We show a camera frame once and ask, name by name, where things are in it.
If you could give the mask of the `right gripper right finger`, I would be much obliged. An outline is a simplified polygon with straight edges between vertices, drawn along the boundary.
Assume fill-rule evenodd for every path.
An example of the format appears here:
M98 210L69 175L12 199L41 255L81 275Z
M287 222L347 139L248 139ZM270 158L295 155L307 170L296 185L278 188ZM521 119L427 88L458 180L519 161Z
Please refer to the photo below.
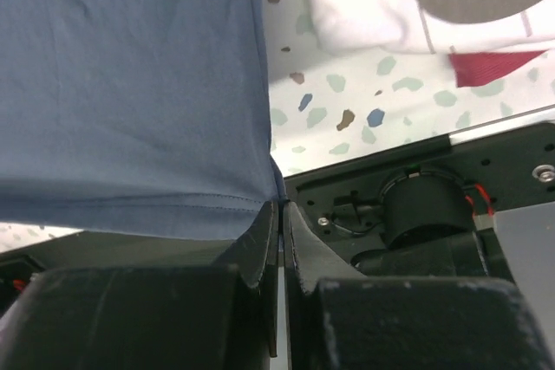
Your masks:
M517 287L495 278L367 277L283 210L293 369L551 369Z

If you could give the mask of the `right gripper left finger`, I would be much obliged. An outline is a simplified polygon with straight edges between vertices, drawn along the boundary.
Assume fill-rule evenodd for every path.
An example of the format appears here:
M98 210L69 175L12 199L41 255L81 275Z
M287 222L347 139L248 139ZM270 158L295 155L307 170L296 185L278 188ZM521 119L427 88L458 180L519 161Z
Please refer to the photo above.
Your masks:
M21 292L4 369L266 369L277 353L278 208L234 242L84 232L1 257Z

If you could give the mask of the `blue tank top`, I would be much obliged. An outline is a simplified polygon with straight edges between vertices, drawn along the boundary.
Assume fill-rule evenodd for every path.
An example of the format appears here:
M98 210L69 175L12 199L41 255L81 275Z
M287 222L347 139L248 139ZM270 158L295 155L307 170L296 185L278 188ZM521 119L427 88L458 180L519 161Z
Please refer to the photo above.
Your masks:
M284 195L262 0L1 0L1 219L234 239Z

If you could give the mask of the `folded red shirt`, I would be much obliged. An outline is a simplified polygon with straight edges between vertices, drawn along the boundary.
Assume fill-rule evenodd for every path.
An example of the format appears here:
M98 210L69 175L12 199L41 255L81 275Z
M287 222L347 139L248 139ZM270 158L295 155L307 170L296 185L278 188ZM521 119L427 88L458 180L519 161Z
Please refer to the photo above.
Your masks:
M482 87L523 67L544 51L450 54L458 88Z

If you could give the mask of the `folded white printed shirt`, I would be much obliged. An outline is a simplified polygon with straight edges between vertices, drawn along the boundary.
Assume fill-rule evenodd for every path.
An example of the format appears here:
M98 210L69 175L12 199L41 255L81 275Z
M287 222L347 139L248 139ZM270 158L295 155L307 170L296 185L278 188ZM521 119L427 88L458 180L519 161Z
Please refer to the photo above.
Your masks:
M380 47L449 54L554 46L554 0L309 0L331 52Z

